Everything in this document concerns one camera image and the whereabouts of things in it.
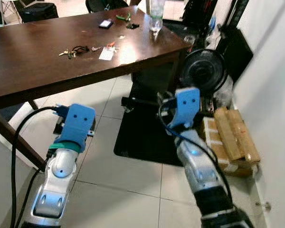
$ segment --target wooden table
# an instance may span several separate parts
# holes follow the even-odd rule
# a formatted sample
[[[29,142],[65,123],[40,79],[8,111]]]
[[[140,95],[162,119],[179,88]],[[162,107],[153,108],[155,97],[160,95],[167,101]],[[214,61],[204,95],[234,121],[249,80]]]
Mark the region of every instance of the wooden table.
[[[116,14],[131,13],[134,30],[116,19]],[[112,19],[109,29],[99,28],[104,19]],[[150,17],[137,6],[95,14],[49,19],[0,28],[0,108],[27,100],[137,72],[173,62],[175,76],[189,47],[176,34],[163,27],[158,37],[149,32]],[[77,45],[104,46],[115,41],[119,47],[112,61],[99,60],[101,50],[83,53],[73,59],[58,54]],[[15,130],[0,116],[0,133],[12,142]],[[44,160],[19,137],[18,150],[37,167]]]

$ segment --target table leg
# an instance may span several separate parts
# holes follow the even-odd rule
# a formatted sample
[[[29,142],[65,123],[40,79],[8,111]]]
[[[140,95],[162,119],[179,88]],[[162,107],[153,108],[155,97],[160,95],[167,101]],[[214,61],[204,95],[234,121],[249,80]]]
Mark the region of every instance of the table leg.
[[[171,74],[171,78],[170,78],[170,82],[169,82],[169,86],[168,86],[168,91],[170,91],[172,93],[174,93],[176,90],[178,78],[179,78],[179,75],[181,73],[181,68],[182,68],[182,65],[184,63],[185,57],[186,57],[186,50],[181,51],[179,53],[178,58],[176,58],[173,62],[172,74]]]
[[[12,143],[15,132],[12,126],[0,114],[0,134]],[[34,165],[44,171],[44,160],[21,136],[18,137],[17,149]]]
[[[32,106],[32,108],[34,110],[37,110],[38,109],[38,105],[36,104],[35,101],[31,100],[31,101],[28,101],[28,103],[30,104],[30,106]]]

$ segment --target white wall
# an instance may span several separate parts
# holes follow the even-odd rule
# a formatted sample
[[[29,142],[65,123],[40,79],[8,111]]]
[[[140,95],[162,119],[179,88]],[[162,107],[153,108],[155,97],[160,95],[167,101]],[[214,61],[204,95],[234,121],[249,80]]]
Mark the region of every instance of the white wall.
[[[234,99],[261,156],[256,185],[272,205],[267,225],[285,228],[285,0],[249,4],[239,26],[255,56]]]
[[[11,208],[11,183],[10,183],[11,151],[0,142],[0,226],[3,221],[10,218]],[[16,159],[16,190],[19,193],[24,182],[28,180],[31,167],[28,167],[20,159]]]

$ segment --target black fan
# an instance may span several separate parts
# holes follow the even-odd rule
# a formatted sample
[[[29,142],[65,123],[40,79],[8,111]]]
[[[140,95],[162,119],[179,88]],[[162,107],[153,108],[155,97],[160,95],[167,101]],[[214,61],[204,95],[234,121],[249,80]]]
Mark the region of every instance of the black fan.
[[[226,81],[223,57],[215,50],[199,49],[185,59],[180,75],[182,87],[197,87],[201,94],[212,94]]]

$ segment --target white paper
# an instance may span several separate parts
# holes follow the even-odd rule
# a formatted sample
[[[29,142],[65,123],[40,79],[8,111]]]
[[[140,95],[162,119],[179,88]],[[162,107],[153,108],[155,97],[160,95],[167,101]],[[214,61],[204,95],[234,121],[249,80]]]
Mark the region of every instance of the white paper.
[[[114,55],[115,48],[104,47],[98,59],[111,61]]]

